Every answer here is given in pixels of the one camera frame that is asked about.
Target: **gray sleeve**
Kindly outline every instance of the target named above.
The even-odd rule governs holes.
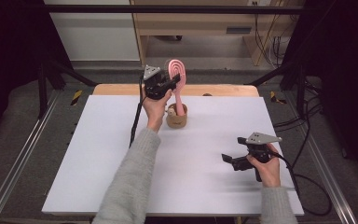
[[[145,222],[159,144],[155,132],[147,128],[140,131],[107,189],[93,224]]]
[[[263,224],[297,223],[286,188],[262,188],[261,220]]]

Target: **wooden desk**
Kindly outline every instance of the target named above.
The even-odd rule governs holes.
[[[262,6],[302,6],[302,1],[257,1]],[[131,0],[132,5],[185,5],[185,6],[250,6],[251,0]],[[269,48],[273,36],[291,36],[296,20],[289,15],[258,15],[257,32],[260,43],[255,42],[255,15],[233,14],[164,14],[134,13],[135,33],[142,65],[145,65],[148,37],[151,35],[241,35],[254,65],[264,60],[263,51]],[[242,28],[231,33],[228,28]]]
[[[181,95],[202,96],[209,93],[212,96],[253,96],[257,97],[258,91],[254,86],[243,85],[185,85]],[[138,95],[138,84],[100,84],[95,87],[93,95]]]

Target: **white table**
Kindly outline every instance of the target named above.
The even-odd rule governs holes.
[[[222,161],[247,154],[237,137],[275,135],[263,98],[183,96],[188,121],[159,135],[147,214],[149,216],[250,216],[261,212],[261,183],[255,171],[237,171]],[[130,142],[139,96],[91,95],[42,211],[53,215],[95,215]],[[141,114],[138,132],[146,124]],[[278,143],[274,146],[281,152]],[[281,165],[296,215],[304,211],[290,175]]]

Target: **pink toy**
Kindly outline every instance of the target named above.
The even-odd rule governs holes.
[[[180,98],[180,90],[186,84],[186,70],[183,63],[179,60],[170,60],[167,61],[167,70],[170,78],[172,79],[174,76],[180,74],[180,81],[176,83],[176,89],[172,92],[175,94],[175,101],[176,101],[176,114],[178,116],[183,116],[185,114],[185,110],[183,109],[182,100]]]

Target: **white wall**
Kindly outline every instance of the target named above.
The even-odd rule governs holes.
[[[45,4],[129,5],[129,0],[45,0]],[[71,61],[140,61],[130,13],[50,13]]]

